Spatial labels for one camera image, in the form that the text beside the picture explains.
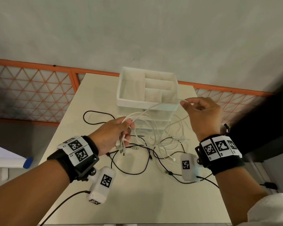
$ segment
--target table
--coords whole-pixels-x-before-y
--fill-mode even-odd
[[[61,142],[73,136],[88,135],[100,126],[86,124],[82,118],[85,111],[96,110],[117,114],[117,85],[118,77],[86,74],[40,163],[44,162]],[[178,90],[179,98],[196,97],[193,86],[179,85]],[[186,116],[181,106],[175,114],[180,118]],[[89,113],[86,118],[94,123],[111,119],[109,115],[95,113]],[[194,148],[199,144],[196,135],[187,126],[184,126],[184,130],[185,136],[190,139],[189,143],[184,144],[185,150],[196,154]],[[175,155],[179,160],[180,153]],[[115,163],[124,171],[138,173],[144,169],[147,158],[146,149],[128,150],[125,156],[118,154],[115,157]],[[101,156],[96,168],[110,166],[110,163],[109,157]],[[168,170],[181,173],[178,165],[163,163]],[[104,204],[93,205],[86,200],[86,194],[78,194],[62,205],[46,224],[230,222],[220,191],[210,182],[181,184],[172,176],[165,174],[155,158],[140,175],[126,175],[117,168],[113,168],[117,172],[116,178]],[[209,175],[210,171],[201,168],[200,174],[204,177]],[[214,176],[210,176],[209,179],[216,182]],[[91,181],[71,183],[46,216],[67,197],[81,190],[89,190],[90,186]]]

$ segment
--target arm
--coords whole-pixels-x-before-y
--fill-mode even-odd
[[[99,156],[109,152],[121,132],[130,139],[132,120],[108,121],[89,135]],[[35,226],[67,188],[69,176],[57,160],[47,160],[25,174],[0,186],[0,225]]]
[[[188,98],[180,103],[189,114],[199,142],[220,134],[222,110],[211,98]],[[220,172],[216,180],[233,225],[247,222],[249,209],[268,195],[243,167]]]

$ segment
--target white sleeve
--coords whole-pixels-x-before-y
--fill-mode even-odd
[[[283,194],[272,194],[259,200],[247,213],[248,222],[239,226],[283,225]]]

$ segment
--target qr code-like marker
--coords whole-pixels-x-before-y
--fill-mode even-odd
[[[216,153],[216,150],[211,143],[207,146],[204,146],[203,148],[208,156]]]
[[[236,145],[234,144],[233,141],[228,140],[227,142],[228,142],[228,144],[230,145],[230,147],[231,147],[232,149],[238,150],[238,148],[236,147]]]
[[[189,160],[182,161],[182,169],[184,169],[184,170],[190,169],[190,162],[189,162]]]
[[[98,201],[96,201],[96,200],[94,200],[94,199],[91,199],[91,200],[89,200],[91,203],[94,203],[94,204],[96,204],[96,205],[99,205],[100,204],[100,202],[98,202]]]
[[[219,151],[229,150],[228,145],[226,144],[225,140],[215,142]]]
[[[109,188],[111,181],[112,181],[112,178],[110,176],[104,174],[102,181],[101,181],[101,184],[103,186],[106,186],[106,187]]]
[[[76,157],[78,158],[79,162],[81,162],[83,159],[88,157],[87,152],[85,151],[84,148],[78,150],[77,152],[75,152]]]
[[[75,151],[75,150],[79,149],[80,147],[82,147],[82,144],[81,144],[78,140],[75,140],[75,141],[69,143],[68,146],[69,146],[73,151]]]
[[[70,138],[69,140],[66,140],[65,142],[63,142],[63,143],[69,143],[70,141],[72,141],[72,140],[74,140],[75,138]]]

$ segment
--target wristband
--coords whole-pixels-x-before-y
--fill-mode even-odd
[[[98,148],[88,137],[72,137],[58,145],[58,150],[47,159],[56,159],[69,176],[70,182],[87,180],[98,162]]]
[[[200,142],[195,148],[199,163],[209,168],[213,175],[222,171],[244,166],[242,154],[230,137],[212,135]]]

